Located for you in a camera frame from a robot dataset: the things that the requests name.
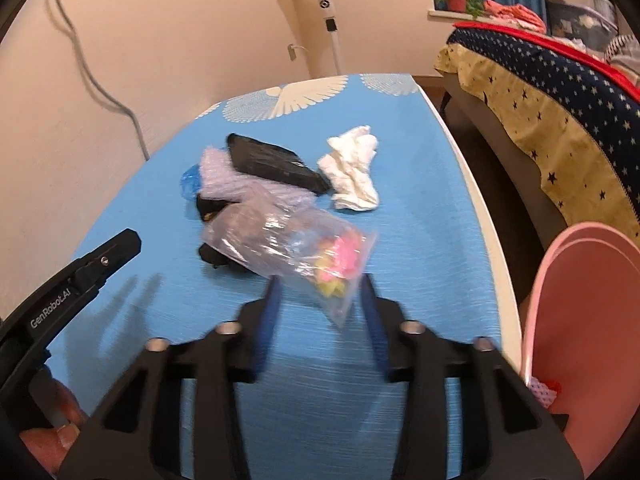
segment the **floor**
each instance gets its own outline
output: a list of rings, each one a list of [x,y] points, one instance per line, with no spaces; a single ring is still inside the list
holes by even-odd
[[[442,88],[424,88],[436,108]],[[516,300],[529,294],[544,251],[520,196],[498,158],[462,110],[451,100],[447,124],[478,183],[507,260]]]

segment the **pink clothes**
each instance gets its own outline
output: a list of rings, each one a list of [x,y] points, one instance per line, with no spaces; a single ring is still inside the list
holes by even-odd
[[[515,20],[523,28],[546,34],[545,22],[533,10],[527,9],[523,4],[506,6],[493,0],[485,0],[484,10],[501,20]]]

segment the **black bag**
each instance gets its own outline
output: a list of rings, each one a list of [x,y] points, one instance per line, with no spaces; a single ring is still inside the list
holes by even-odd
[[[331,189],[324,177],[310,170],[294,152],[250,137],[230,134],[226,138],[231,162],[240,173],[304,187],[316,195]]]

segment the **yellow fabric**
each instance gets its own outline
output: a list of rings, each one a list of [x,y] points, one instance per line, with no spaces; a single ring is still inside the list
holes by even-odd
[[[435,68],[457,74],[460,87],[491,108],[511,140],[540,168],[540,188],[567,225],[602,222],[640,246],[640,224],[622,183],[597,142],[562,105],[460,44],[443,47]]]

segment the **window sill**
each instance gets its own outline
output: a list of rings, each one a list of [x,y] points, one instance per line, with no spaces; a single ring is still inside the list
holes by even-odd
[[[474,18],[471,14],[465,14],[464,12],[450,12],[450,10],[430,10],[429,16],[431,18],[438,18],[440,20],[447,20],[451,22],[476,21],[479,23],[493,23],[494,25],[505,25],[507,27],[518,28],[514,23],[507,22],[506,20],[494,20],[493,18],[485,18],[484,16]]]

